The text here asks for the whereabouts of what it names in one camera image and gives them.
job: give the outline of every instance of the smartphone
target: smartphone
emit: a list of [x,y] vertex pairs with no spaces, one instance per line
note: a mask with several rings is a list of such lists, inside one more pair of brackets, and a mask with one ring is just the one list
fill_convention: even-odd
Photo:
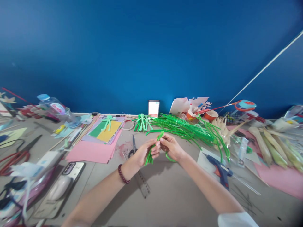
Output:
[[160,105],[159,100],[149,100],[147,104],[148,104],[147,115],[157,118],[159,115],[159,105]]

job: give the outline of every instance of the white sleeve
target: white sleeve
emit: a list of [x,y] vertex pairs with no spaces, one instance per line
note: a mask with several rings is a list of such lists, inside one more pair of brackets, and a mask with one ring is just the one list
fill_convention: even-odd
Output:
[[258,227],[252,217],[246,212],[220,214],[218,225],[219,227]]

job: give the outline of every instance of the light blue paper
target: light blue paper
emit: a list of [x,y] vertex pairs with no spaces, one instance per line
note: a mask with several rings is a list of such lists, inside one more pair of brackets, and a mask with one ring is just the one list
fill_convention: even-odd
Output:
[[9,120],[8,122],[6,122],[4,125],[1,125],[1,126],[0,126],[0,131],[3,130],[3,129],[6,129],[8,126],[10,126],[10,125],[12,124],[13,121],[14,121],[14,120],[11,119],[11,120]]
[[[80,121],[83,122],[86,118],[89,118],[89,117],[90,117],[90,114],[82,115]],[[72,130],[74,130],[74,129],[71,129],[71,128],[63,129],[62,132],[60,132],[58,135],[55,136],[55,139],[66,137],[68,134],[70,134],[72,132]]]

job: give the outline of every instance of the blue wall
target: blue wall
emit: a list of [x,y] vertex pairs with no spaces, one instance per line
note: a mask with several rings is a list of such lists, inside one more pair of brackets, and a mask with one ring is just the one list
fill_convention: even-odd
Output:
[[174,98],[194,96],[224,105],[301,30],[302,7],[299,0],[0,1],[0,85],[35,103],[47,93],[74,112],[146,113],[148,99],[168,112]]
[[292,105],[303,105],[303,36],[258,76],[238,99],[259,100],[256,112],[279,118]]

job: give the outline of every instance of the scissors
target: scissors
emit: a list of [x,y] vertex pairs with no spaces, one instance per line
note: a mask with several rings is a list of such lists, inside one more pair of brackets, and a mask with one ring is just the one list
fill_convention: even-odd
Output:
[[135,143],[135,136],[133,135],[133,149],[129,152],[128,154],[128,158],[130,158],[132,155],[134,155],[136,153],[136,151],[138,150],[136,148],[136,143]]
[[9,171],[9,168],[12,165],[16,165],[18,162],[20,162],[22,159],[24,159],[22,162],[27,162],[30,157],[29,150],[35,145],[35,143],[40,139],[42,135],[38,136],[36,139],[31,141],[25,148],[23,148],[21,151],[19,151],[20,146],[17,148],[17,152],[13,153],[6,158],[0,160],[0,163],[7,160],[8,162],[5,164],[5,166],[0,170],[0,176],[8,176],[12,173],[12,171]]

